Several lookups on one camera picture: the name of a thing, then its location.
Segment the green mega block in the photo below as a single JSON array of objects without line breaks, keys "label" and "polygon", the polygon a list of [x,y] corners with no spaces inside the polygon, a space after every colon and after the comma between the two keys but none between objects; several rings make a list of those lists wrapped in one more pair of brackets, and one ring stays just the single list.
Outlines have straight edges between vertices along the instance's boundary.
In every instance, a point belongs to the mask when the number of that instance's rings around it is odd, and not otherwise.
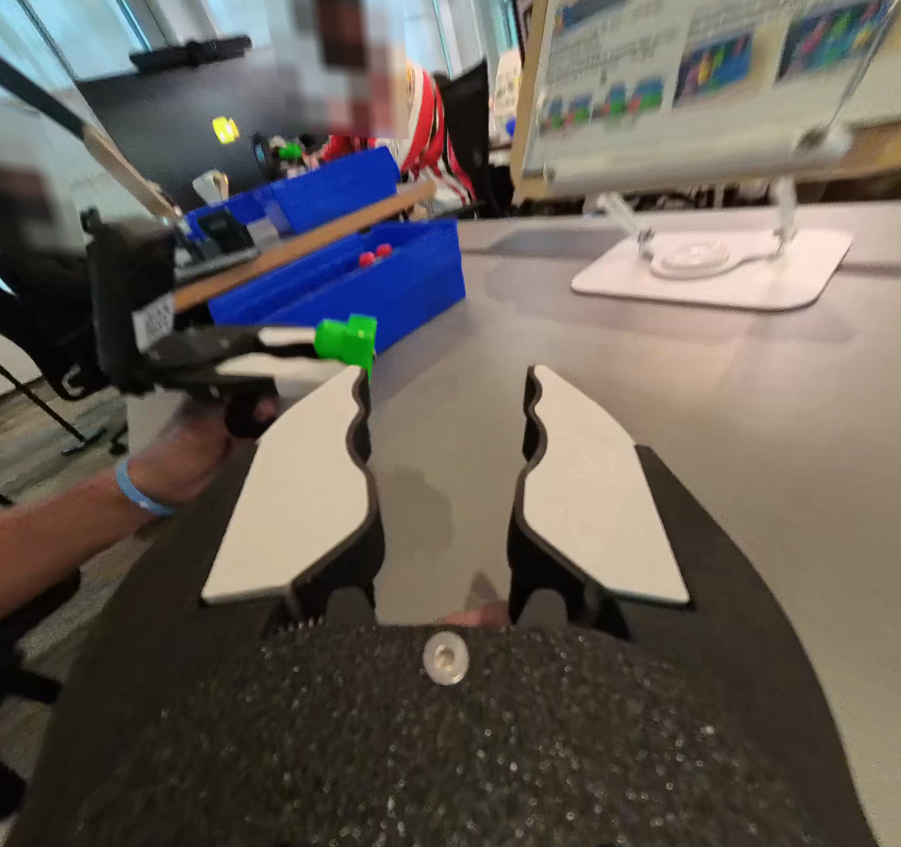
[{"label": "green mega block", "polygon": [[377,319],[351,314],[346,321],[323,319],[314,329],[313,349],[320,359],[339,361],[372,375],[376,356]]}]

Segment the black round base stand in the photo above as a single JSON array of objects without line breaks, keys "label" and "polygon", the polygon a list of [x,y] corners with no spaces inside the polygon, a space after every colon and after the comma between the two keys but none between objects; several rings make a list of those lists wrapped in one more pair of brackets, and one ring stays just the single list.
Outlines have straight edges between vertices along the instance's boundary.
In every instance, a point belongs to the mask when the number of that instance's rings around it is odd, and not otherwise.
[{"label": "black round base stand", "polygon": [[102,426],[101,428],[96,430],[96,432],[89,435],[84,435],[77,429],[77,427],[67,421],[48,403],[37,396],[27,384],[25,384],[21,380],[18,380],[17,377],[13,375],[4,365],[1,365],[1,376],[9,384],[12,385],[14,391],[18,395],[23,396],[26,400],[35,405],[41,413],[49,417],[58,427],[60,427],[71,437],[73,444],[62,449],[61,455],[70,457],[81,453],[87,448],[98,443],[107,433],[107,428]]}]

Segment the large black wall screen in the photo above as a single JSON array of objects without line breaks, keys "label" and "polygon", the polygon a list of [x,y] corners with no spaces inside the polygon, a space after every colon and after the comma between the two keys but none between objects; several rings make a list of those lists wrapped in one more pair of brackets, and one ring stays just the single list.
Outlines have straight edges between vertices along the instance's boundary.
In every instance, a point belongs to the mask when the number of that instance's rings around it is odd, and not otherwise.
[{"label": "large black wall screen", "polygon": [[141,75],[78,82],[76,87],[107,134],[141,175],[184,210],[202,204],[193,186],[209,170],[223,172],[232,193],[266,180],[252,137],[308,134],[290,120],[270,47],[241,58]]}]

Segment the instruction board on white stand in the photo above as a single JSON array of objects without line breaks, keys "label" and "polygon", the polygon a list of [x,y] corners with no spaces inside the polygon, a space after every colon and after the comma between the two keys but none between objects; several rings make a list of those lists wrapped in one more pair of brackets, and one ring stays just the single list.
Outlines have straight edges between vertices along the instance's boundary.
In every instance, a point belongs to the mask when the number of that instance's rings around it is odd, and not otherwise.
[{"label": "instruction board on white stand", "polygon": [[852,235],[801,226],[795,182],[899,120],[899,0],[546,0],[531,34],[519,182],[625,233],[574,293],[818,300]]}]

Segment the person's office chair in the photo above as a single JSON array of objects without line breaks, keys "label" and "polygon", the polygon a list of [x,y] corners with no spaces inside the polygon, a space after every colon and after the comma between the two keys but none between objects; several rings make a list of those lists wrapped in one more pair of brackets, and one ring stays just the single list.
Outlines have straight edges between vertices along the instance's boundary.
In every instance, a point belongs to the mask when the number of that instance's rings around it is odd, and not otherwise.
[{"label": "person's office chair", "polygon": [[29,603],[2,618],[1,622],[1,702],[18,696],[31,702],[52,706],[62,684],[56,679],[31,672],[24,666],[20,641],[77,593],[80,571],[47,589]]}]

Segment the person's left hand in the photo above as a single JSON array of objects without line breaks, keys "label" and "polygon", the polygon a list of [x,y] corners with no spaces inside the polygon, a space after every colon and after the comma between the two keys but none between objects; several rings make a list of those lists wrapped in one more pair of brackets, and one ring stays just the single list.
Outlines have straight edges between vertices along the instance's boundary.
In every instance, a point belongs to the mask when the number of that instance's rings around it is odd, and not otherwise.
[{"label": "person's left hand", "polygon": [[130,475],[148,496],[180,510],[204,492],[233,453],[256,441],[229,431],[222,404],[190,400],[151,446],[128,458]]}]

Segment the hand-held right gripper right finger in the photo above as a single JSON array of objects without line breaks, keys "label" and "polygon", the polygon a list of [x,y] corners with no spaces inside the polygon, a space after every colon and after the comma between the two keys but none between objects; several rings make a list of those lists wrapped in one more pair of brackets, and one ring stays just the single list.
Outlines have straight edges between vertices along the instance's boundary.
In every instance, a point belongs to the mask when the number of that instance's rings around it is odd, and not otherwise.
[{"label": "hand-held right gripper right finger", "polygon": [[527,369],[524,467],[508,526],[511,610],[557,590],[575,616],[602,601],[686,609],[691,596],[634,438],[547,366]]}]

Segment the black video bar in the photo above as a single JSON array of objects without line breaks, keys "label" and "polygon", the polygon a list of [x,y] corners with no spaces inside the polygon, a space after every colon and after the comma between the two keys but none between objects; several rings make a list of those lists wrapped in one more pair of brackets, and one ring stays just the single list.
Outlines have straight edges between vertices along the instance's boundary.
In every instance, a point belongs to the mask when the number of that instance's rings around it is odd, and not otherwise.
[{"label": "black video bar", "polygon": [[143,53],[130,53],[130,63],[141,75],[192,68],[242,58],[253,48],[247,34],[207,41],[189,41]]}]

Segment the blue wristband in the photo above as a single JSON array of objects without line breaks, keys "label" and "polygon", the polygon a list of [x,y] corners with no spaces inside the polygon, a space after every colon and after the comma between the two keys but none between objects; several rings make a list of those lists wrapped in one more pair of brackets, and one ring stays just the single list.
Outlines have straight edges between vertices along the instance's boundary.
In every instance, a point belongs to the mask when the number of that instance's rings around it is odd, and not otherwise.
[{"label": "blue wristband", "polygon": [[159,503],[135,485],[130,475],[130,461],[128,458],[124,458],[116,464],[115,483],[119,492],[129,503],[155,518],[167,519],[177,513],[175,507]]}]

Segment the black charger case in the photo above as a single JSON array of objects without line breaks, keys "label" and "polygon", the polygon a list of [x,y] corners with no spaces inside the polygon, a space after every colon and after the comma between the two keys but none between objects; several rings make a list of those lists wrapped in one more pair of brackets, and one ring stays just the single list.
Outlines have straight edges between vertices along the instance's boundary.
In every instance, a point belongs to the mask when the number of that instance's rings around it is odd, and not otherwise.
[{"label": "black charger case", "polygon": [[246,225],[228,209],[202,215],[197,226],[203,233],[198,245],[198,261],[213,267],[234,267],[260,255],[259,247]]}]

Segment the black and white tilted panel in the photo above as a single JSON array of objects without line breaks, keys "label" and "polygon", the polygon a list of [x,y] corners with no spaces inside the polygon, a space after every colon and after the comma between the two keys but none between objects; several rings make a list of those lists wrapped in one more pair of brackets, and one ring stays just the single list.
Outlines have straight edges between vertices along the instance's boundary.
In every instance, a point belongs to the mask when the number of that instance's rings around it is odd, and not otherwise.
[{"label": "black and white tilted panel", "polygon": [[83,120],[56,97],[1,60],[1,85],[50,121],[72,134],[87,153],[137,202],[161,219],[177,222],[178,211],[152,183],[129,163],[115,143],[92,123]]}]

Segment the wooden table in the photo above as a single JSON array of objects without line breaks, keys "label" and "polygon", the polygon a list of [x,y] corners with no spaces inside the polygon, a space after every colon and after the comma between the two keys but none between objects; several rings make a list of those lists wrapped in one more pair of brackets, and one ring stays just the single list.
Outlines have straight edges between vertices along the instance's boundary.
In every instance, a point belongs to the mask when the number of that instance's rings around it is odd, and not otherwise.
[{"label": "wooden table", "polygon": [[377,201],[307,233],[283,241],[256,258],[226,269],[211,278],[197,280],[180,287],[173,295],[175,314],[192,310],[273,270],[321,251],[347,236],[399,215],[417,203],[431,200],[436,193],[437,185],[432,180],[403,185],[390,198]]}]

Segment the person's left forearm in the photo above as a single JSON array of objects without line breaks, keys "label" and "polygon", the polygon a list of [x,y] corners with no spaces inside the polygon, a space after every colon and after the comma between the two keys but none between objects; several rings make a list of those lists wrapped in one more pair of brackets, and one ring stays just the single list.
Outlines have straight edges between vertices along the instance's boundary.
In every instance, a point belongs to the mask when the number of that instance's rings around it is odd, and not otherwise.
[{"label": "person's left forearm", "polygon": [[55,495],[1,513],[1,615],[61,583],[157,516],[129,500],[105,470]]}]

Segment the blue storage bin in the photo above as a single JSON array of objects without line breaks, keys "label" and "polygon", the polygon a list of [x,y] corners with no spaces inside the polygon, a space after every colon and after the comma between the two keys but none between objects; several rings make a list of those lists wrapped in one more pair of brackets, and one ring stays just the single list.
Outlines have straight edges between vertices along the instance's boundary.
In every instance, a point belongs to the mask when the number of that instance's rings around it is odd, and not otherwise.
[{"label": "blue storage bin", "polygon": [[277,180],[186,214],[189,236],[206,237],[200,220],[227,209],[241,224],[269,218],[281,234],[302,234],[397,193],[401,174],[388,148],[355,153],[298,177]]},{"label": "blue storage bin", "polygon": [[[393,255],[359,268],[361,252]],[[455,219],[383,222],[254,279],[207,303],[215,323],[314,327],[353,314],[377,319],[376,353],[466,298]]]}]

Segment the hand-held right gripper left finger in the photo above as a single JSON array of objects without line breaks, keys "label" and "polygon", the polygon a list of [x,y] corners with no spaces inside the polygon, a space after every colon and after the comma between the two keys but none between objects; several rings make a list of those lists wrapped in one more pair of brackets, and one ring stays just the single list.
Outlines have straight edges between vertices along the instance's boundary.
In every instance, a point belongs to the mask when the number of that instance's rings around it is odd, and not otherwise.
[{"label": "hand-held right gripper left finger", "polygon": [[386,538],[369,411],[368,372],[346,367],[260,437],[201,590],[206,605],[274,598],[311,621],[355,589],[374,607]]}]

